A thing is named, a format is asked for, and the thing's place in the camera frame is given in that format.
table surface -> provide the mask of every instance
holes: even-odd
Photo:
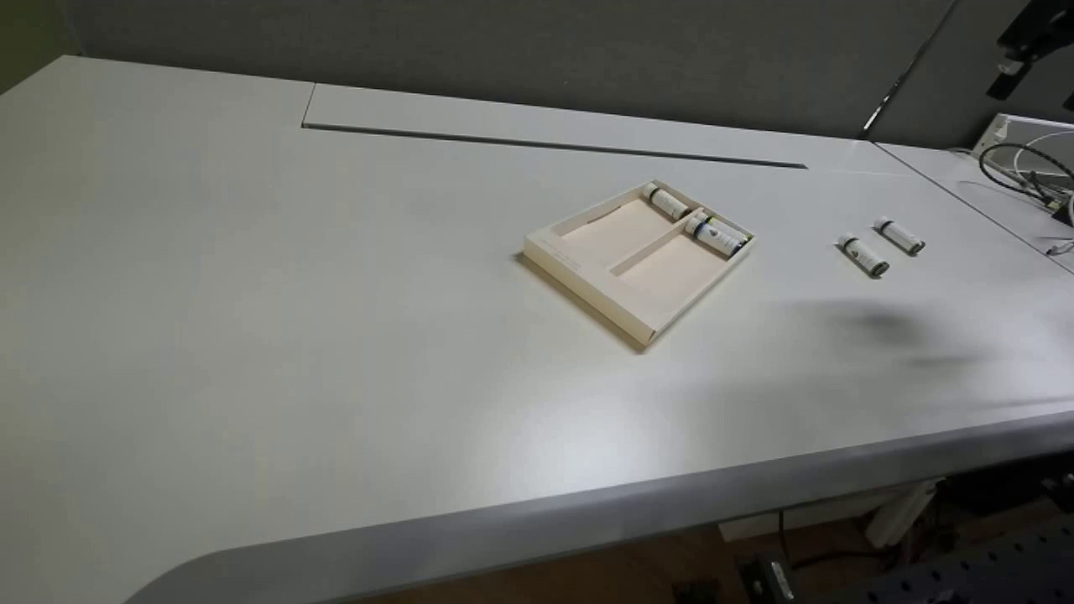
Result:
[[[808,169],[301,129],[479,131],[467,111],[497,113],[497,137],[571,140],[585,123],[585,140]],[[500,510],[521,527],[509,510],[532,507],[515,502],[579,510],[571,498],[617,488],[659,498],[875,443],[1070,425],[1070,274],[862,140],[64,57],[0,99],[0,152],[0,602],[193,602],[186,572],[200,572],[199,602],[338,599],[688,512],[585,518],[594,533],[515,544],[479,542],[485,512],[467,518],[474,544],[420,542],[406,521]],[[650,177],[759,246],[634,354],[518,253]],[[883,248],[894,273],[874,281],[831,246],[883,214],[930,248]],[[838,479],[722,483],[735,507],[704,512],[860,488]],[[404,537],[374,544],[368,527]],[[374,572],[228,566],[265,544],[291,575],[290,544]],[[382,546],[408,564],[378,564]]]
[[[1039,202],[1013,196],[988,181],[978,157],[963,147],[906,147],[883,143],[886,155],[906,169],[930,177],[937,189],[951,193],[963,206],[978,209],[982,217],[997,221],[1003,232],[1032,246],[1035,253],[1070,248],[1074,232],[1039,210]],[[1074,253],[1050,256],[1053,264],[1074,273]]]

cable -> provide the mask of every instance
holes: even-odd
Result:
[[[792,546],[787,542],[787,518],[783,512],[787,510],[775,512],[780,555],[783,555],[783,559],[792,559]]]
[[[1025,177],[1022,157],[1025,157],[1026,147],[1032,147],[1032,152],[1039,152],[1037,143],[1053,140],[1053,137],[1074,137],[1074,131],[1048,131],[1048,136],[1039,136],[1039,137],[1032,137],[1032,140],[1026,140],[1022,152],[1013,152],[1013,157],[1011,157],[1013,175]]]
[[[992,152],[1018,152],[1018,157],[1022,157],[1022,155],[1037,155],[1039,162],[1053,165],[1058,172],[1064,172],[1064,175],[1074,181],[1074,172],[1070,172],[1064,162],[1043,155],[1039,147],[1032,147],[1032,143],[989,143],[989,147],[982,147],[982,152],[978,155],[980,175],[982,175],[988,181],[1008,189],[1008,193],[1025,196],[1025,198],[1037,198],[1037,202],[1043,202],[1043,206],[1053,202],[1053,198],[1039,189],[1039,175],[1037,175],[1037,172],[1026,172],[1025,177],[1022,177],[1022,175],[1011,175],[1011,172],[1001,172],[997,165],[989,165],[989,155],[992,155]]]
[[[879,105],[874,109],[874,113],[867,118],[860,137],[869,137],[869,131],[875,129],[875,121],[883,118],[883,111],[901,99],[901,92],[906,89],[906,81],[912,78],[912,72],[919,67],[919,62],[934,49],[934,43],[940,39],[948,21],[954,18],[954,9],[963,0],[951,0],[943,18],[937,21],[934,34],[917,46],[912,62],[906,64],[906,72],[901,73],[901,81],[879,99]]]
[[[875,143],[886,157],[901,162],[906,172],[934,181],[934,189],[948,193],[951,198],[957,198],[960,206],[966,206],[966,210],[980,214],[982,221],[989,221],[992,227],[1008,232],[1011,238],[1025,241],[1026,248],[1035,248],[1035,238],[1026,238],[1025,232],[1013,232],[1011,226],[997,221],[992,214],[980,210],[972,202],[966,202],[960,193],[954,193],[954,185],[937,181],[930,172],[909,165],[906,157],[894,155],[886,143]]]

